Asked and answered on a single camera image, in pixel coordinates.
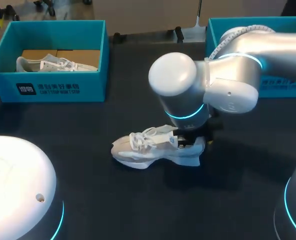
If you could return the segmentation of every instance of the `shoelace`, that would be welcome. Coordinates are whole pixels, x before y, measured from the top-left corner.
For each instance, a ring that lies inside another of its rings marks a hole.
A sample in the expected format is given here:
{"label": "shoelace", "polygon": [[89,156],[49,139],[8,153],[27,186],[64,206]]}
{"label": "shoelace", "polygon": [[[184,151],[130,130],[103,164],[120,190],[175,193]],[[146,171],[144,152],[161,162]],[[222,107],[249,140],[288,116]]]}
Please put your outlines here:
{"label": "shoelace", "polygon": [[157,134],[155,127],[150,127],[143,132],[132,132],[129,135],[129,143],[132,150],[140,151],[141,149],[147,149],[148,147],[155,148],[155,143],[152,137]]}
{"label": "shoelace", "polygon": [[67,65],[70,64],[71,65],[71,68],[69,68],[70,72],[77,71],[77,68],[78,68],[77,63],[75,63],[74,61],[69,61],[68,59],[63,57],[59,58],[57,64],[60,64],[60,68],[62,69],[67,68]]}

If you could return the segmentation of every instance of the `logo on box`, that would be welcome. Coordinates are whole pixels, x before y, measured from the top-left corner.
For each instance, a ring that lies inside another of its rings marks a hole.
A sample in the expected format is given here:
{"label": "logo on box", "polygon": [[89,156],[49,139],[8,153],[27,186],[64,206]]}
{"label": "logo on box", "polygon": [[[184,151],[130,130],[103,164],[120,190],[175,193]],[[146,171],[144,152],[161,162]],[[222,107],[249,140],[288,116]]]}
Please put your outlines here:
{"label": "logo on box", "polygon": [[17,83],[16,86],[20,95],[36,95],[36,91],[32,83]]}

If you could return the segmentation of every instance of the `glowing blue light ring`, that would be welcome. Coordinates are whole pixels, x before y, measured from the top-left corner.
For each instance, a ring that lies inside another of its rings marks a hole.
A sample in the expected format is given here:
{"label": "glowing blue light ring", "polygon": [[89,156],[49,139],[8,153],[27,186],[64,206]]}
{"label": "glowing blue light ring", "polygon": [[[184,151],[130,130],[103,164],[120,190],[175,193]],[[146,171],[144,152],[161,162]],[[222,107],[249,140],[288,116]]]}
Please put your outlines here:
{"label": "glowing blue light ring", "polygon": [[57,236],[59,229],[61,228],[63,220],[64,220],[64,212],[65,212],[65,205],[64,205],[64,202],[62,202],[62,215],[61,215],[60,223],[58,225],[57,231],[54,233],[54,235],[52,236],[52,238],[50,240],[54,240],[55,237]]}
{"label": "glowing blue light ring", "polygon": [[204,106],[204,104],[202,104],[201,107],[197,111],[195,111],[193,114],[188,115],[188,116],[173,116],[173,115],[169,114],[166,111],[165,111],[165,113],[168,114],[168,116],[173,118],[173,119],[188,119],[188,118],[191,118],[191,117],[195,116],[197,113],[199,113],[200,110],[203,108],[203,106]]}
{"label": "glowing blue light ring", "polygon": [[218,59],[225,58],[225,57],[235,57],[235,56],[246,57],[246,58],[252,59],[252,60],[256,61],[256,62],[260,65],[261,69],[263,69],[263,65],[262,65],[262,63],[258,60],[258,58],[254,57],[254,56],[251,56],[251,55],[249,55],[249,54],[246,54],[246,53],[240,53],[240,52],[236,52],[236,53],[227,53],[227,54],[224,54],[224,55],[218,57]]}
{"label": "glowing blue light ring", "polygon": [[289,210],[288,210],[288,207],[287,207],[287,201],[286,201],[286,192],[287,192],[287,187],[288,187],[288,183],[289,183],[289,181],[290,181],[290,178],[289,178],[289,180],[288,180],[288,182],[287,182],[287,184],[286,184],[286,188],[284,189],[284,197],[283,197],[283,198],[284,198],[284,206],[285,206],[285,208],[286,208],[286,211],[287,211],[288,217],[289,217],[289,219],[290,219],[292,225],[293,225],[294,228],[296,229],[296,223],[294,222],[292,216],[291,216],[290,213],[289,213]]}

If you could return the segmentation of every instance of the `sneaker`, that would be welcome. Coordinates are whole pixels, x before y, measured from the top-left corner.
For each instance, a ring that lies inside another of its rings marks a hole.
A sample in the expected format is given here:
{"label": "sneaker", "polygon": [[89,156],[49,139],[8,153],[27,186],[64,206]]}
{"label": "sneaker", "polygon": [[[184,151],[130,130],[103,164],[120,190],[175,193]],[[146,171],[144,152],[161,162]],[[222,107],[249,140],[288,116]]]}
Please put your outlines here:
{"label": "sneaker", "polygon": [[178,147],[178,137],[173,135],[176,129],[164,125],[132,132],[112,143],[111,154],[118,162],[134,169],[146,169],[159,159],[168,159],[182,166],[199,166],[205,139],[198,137],[193,145]]}
{"label": "sneaker", "polygon": [[74,71],[97,71],[98,68],[85,64],[75,63],[66,58],[58,58],[47,54],[40,60],[29,60],[22,56],[17,58],[16,71],[22,72],[74,72]]}

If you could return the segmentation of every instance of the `teal box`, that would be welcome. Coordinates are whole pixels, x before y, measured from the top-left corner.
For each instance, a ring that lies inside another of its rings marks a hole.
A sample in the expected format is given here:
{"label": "teal box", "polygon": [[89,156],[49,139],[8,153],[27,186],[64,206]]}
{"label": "teal box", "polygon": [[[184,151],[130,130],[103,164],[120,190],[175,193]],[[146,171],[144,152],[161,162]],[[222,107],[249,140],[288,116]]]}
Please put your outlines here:
{"label": "teal box", "polygon": [[[222,35],[235,27],[265,25],[279,33],[296,33],[296,16],[210,18],[206,33],[207,57],[217,47]],[[291,79],[264,75],[261,77],[260,98],[295,98],[296,82]]]}
{"label": "teal box", "polygon": [[[98,71],[15,72],[25,49],[100,50]],[[103,20],[13,21],[0,41],[0,98],[5,103],[103,102],[108,64]]]}

